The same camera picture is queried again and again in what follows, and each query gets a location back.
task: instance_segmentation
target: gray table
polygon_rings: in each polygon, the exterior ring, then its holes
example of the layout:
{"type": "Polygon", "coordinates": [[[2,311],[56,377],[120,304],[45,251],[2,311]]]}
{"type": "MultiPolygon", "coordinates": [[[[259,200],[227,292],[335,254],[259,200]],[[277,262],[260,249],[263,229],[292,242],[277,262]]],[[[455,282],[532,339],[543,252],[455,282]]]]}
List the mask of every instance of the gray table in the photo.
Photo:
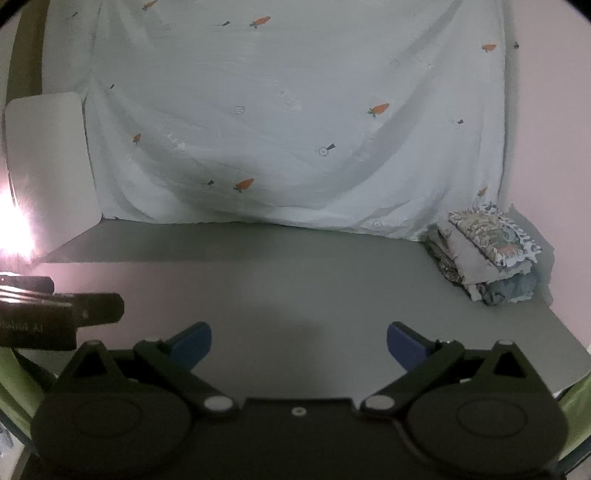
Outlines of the gray table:
{"type": "MultiPolygon", "coordinates": [[[[42,264],[35,273],[52,276],[58,291],[122,294],[121,322],[82,329],[80,342],[99,338],[109,348],[128,348],[209,322],[212,351],[195,372],[238,398],[359,401],[404,373],[386,347],[395,320],[467,348],[512,339],[553,392],[591,368],[591,356],[544,303],[473,303],[420,244],[247,224],[166,226],[172,230],[163,236],[159,226],[136,225],[144,234],[135,239],[103,231],[59,256],[100,256],[116,242],[127,249],[118,261],[146,258],[156,245],[165,252],[157,260],[185,261],[42,264]]],[[[58,371],[69,356],[34,357],[58,371]]]]}

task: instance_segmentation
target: folded cloth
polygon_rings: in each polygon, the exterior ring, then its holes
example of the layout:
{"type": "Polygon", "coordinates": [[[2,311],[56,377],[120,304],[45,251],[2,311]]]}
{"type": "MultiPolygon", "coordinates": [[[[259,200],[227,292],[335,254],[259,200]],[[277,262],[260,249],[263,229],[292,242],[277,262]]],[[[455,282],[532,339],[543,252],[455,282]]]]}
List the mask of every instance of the folded cloth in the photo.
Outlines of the folded cloth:
{"type": "Polygon", "coordinates": [[[512,268],[495,266],[476,245],[447,220],[432,225],[427,232],[427,240],[438,247],[441,255],[446,255],[451,260],[460,277],[455,281],[464,285],[492,283],[511,278],[518,273],[527,274],[531,271],[530,260],[520,262],[512,268]]]}
{"type": "Polygon", "coordinates": [[[541,248],[496,205],[489,203],[448,217],[497,267],[511,268],[524,260],[536,262],[541,248]]]}
{"type": "Polygon", "coordinates": [[[462,283],[462,276],[457,271],[453,260],[430,238],[427,238],[425,243],[431,253],[439,259],[437,267],[442,275],[452,283],[462,283]]]}
{"type": "Polygon", "coordinates": [[[537,284],[538,275],[532,270],[527,275],[518,274],[493,283],[481,283],[478,292],[487,305],[502,305],[508,301],[531,300],[537,284]]]}

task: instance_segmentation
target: green fabric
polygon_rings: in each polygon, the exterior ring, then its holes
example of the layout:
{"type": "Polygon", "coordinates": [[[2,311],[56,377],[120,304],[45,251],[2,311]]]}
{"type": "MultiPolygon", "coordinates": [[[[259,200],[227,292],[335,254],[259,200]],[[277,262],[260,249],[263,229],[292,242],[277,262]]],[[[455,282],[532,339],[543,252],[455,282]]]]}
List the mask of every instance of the green fabric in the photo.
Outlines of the green fabric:
{"type": "Polygon", "coordinates": [[[591,374],[572,386],[559,404],[569,424],[569,436],[560,455],[564,458],[591,436],[591,374]]]}
{"type": "Polygon", "coordinates": [[[0,410],[29,438],[31,419],[43,395],[43,389],[21,366],[12,350],[0,348],[0,410]]]}

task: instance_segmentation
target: orange carrot pattern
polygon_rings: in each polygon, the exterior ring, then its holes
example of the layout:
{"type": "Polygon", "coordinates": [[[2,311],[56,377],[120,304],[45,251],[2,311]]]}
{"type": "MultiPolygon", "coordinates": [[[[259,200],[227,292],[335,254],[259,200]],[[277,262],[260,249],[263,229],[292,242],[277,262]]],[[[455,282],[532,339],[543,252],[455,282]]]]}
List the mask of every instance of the orange carrot pattern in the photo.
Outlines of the orange carrot pattern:
{"type": "Polygon", "coordinates": [[[246,190],[248,187],[252,185],[253,181],[255,181],[255,179],[242,180],[241,182],[236,183],[234,190],[237,190],[240,193],[242,193],[243,190],[246,190]]]}
{"type": "Polygon", "coordinates": [[[152,2],[148,2],[147,4],[144,4],[144,7],[142,8],[142,10],[145,12],[148,8],[152,8],[154,5],[156,5],[156,2],[158,2],[158,0],[154,0],[152,2]]]}
{"type": "Polygon", "coordinates": [[[253,23],[251,23],[250,26],[256,28],[259,25],[266,24],[270,19],[271,19],[271,17],[262,17],[262,18],[259,18],[258,20],[255,20],[253,23]]]}
{"type": "Polygon", "coordinates": [[[368,113],[375,118],[376,115],[382,115],[389,106],[389,103],[382,103],[381,105],[376,105],[375,107],[370,108],[368,113]]]}

